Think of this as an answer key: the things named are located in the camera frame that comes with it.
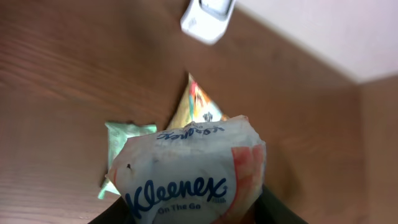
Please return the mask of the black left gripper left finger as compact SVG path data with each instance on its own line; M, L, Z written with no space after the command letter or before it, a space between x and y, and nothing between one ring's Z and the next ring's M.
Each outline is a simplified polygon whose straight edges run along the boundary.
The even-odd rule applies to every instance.
M122 197L119 197L117 201L88 224L135 224L135 221L126 202Z

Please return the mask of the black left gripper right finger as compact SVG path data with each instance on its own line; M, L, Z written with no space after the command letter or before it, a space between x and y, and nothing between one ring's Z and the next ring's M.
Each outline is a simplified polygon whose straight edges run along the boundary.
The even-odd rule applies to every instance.
M265 185L254 204L256 224L308 224L284 205Z

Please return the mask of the orange white Kleenex tissue pack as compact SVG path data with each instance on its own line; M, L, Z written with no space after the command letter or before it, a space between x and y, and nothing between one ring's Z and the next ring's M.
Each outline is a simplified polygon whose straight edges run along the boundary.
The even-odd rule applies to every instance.
M265 166L265 142L237 116L130 138L107 176L136 223L240 223Z

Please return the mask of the teal wet wipes pack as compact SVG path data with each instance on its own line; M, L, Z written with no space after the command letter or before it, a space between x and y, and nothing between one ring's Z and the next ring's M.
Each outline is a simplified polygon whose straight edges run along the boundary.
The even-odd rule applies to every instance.
M155 124L137 126L133 123L119 123L114 121L107 121L105 122L105 126L108 129L107 170L109 170L114 159L121 152L129 138L157 132L157 126Z

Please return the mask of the orange yellow snack bag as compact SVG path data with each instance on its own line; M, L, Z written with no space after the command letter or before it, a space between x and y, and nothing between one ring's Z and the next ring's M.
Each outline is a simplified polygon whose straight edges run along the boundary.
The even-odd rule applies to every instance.
M189 73L187 86L167 129L182 128L192 121L204 123L227 119L229 119L229 116L220 110L218 105Z

